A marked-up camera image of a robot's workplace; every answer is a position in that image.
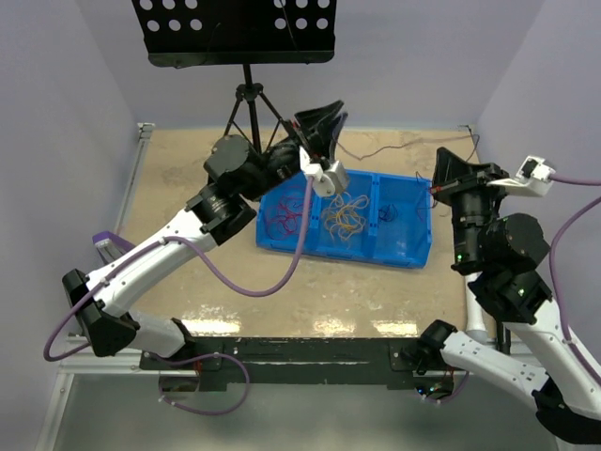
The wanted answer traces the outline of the blue three-compartment plastic bin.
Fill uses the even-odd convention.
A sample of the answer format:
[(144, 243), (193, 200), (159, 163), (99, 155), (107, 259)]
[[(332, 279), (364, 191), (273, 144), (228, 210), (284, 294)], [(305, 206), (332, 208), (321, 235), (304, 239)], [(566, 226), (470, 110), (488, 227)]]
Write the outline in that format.
[[(431, 181), (422, 176), (348, 172), (341, 195), (312, 195), (303, 253), (398, 268), (422, 268), (432, 244)], [(301, 230), (305, 178), (298, 174), (259, 205), (255, 244), (295, 251)]]

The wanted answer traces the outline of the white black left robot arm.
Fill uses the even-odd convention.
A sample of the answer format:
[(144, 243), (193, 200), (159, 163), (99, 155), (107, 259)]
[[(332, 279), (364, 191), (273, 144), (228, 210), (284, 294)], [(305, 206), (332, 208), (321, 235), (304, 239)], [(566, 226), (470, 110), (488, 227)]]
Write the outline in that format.
[[(83, 329), (86, 345), (98, 357), (125, 348), (156, 354), (173, 368), (188, 366), (194, 339), (179, 319), (134, 312), (133, 306), (166, 276), (194, 257), (237, 293), (267, 297), (279, 291), (299, 263), (307, 234), (311, 197), (342, 193), (349, 179), (335, 157), (336, 141), (347, 119), (342, 101), (298, 112), (285, 121), (286, 136), (264, 151), (241, 134), (226, 133), (203, 164), (207, 184), (173, 219), (117, 260), (90, 273), (72, 270), (63, 287), (70, 315)], [(298, 241), (293, 260), (273, 287), (249, 290), (234, 284), (208, 260), (208, 252), (226, 243), (256, 216), (252, 203), (296, 175), (305, 179)]]

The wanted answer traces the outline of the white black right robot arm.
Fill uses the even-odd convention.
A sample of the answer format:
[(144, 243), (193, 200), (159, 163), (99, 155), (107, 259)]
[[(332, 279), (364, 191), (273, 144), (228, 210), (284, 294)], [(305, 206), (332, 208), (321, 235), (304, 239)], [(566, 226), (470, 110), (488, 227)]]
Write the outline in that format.
[(555, 256), (536, 218), (500, 215), (508, 195), (542, 197), (560, 180), (547, 160), (529, 156), (515, 176), (494, 163), (469, 163), (438, 148), (430, 194), (452, 211), (455, 262), (476, 302), (517, 335), (537, 359), (528, 365), (436, 320), (417, 340), (423, 375), (444, 364), (474, 374), (522, 400), (566, 443), (600, 443), (600, 364), (570, 328), (560, 292), (537, 268)]

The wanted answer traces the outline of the white microphone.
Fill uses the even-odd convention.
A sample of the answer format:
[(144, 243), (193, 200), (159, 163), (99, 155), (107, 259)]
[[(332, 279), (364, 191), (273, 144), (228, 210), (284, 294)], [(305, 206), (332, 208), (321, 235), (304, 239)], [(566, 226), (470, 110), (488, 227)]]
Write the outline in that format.
[(479, 343), (485, 343), (488, 340), (488, 333), (484, 322), (483, 309), (476, 301), (475, 295), (470, 290), (469, 283), (474, 282), (480, 273), (466, 275), (465, 296), (466, 296), (466, 334)]

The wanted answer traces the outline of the black music stand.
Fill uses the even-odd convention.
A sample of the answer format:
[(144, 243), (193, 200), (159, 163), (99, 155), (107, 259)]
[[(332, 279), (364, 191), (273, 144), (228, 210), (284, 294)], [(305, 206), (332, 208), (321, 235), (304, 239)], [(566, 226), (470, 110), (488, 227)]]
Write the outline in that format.
[(332, 60), (337, 3), (329, 1), (135, 1), (149, 62), (159, 68), (240, 65), (237, 101), (249, 108), (251, 142), (260, 149), (253, 80), (259, 64)]

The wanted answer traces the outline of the black microphone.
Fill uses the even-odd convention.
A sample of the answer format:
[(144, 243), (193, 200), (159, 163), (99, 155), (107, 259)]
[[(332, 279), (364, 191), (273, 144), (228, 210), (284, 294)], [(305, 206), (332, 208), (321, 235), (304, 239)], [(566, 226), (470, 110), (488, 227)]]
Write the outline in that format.
[(511, 354), (511, 332), (500, 321), (495, 321), (496, 326), (496, 347), (503, 354)]

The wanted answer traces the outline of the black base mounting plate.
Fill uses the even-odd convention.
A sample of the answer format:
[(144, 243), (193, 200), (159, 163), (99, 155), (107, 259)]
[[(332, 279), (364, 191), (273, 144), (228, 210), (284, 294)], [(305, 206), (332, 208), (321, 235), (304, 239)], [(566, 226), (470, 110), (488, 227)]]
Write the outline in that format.
[(203, 392), (244, 383), (245, 373), (254, 384), (377, 385), (433, 398), (461, 382), (439, 355), (419, 352), (415, 338), (197, 337), (166, 362), (144, 352), (140, 367), (161, 372), (168, 390), (176, 385), (166, 376), (181, 372)]

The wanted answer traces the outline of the purple box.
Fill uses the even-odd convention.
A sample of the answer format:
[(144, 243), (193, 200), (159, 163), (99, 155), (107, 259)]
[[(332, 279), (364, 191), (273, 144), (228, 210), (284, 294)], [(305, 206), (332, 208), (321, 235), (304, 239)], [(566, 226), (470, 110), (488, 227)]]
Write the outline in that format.
[(110, 231), (95, 234), (92, 241), (104, 264), (118, 260), (135, 248), (133, 243)]

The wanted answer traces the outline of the aluminium frame rail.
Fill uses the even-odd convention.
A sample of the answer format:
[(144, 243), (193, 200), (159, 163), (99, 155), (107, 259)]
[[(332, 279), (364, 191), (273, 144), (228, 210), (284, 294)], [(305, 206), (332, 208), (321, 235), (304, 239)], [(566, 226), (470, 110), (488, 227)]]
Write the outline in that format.
[[(520, 341), (512, 342), (509, 357), (519, 361), (521, 364), (542, 366), (531, 353), (530, 349)], [(326, 364), (326, 360), (321, 358), (313, 360), (304, 358), (290, 360), (284, 357), (276, 357), (275, 359), (260, 361), (259, 358), (243, 357), (240, 351), (235, 355), (235, 358), (243, 362), (246, 366)], [(60, 365), (64, 368), (65, 372), (72, 374), (133, 374), (144, 371), (142, 365), (146, 360), (149, 360), (150, 363), (155, 363), (155, 360), (146, 352), (140, 350), (124, 349), (116, 356), (97, 357), (91, 348), (86, 348), (63, 360)]]

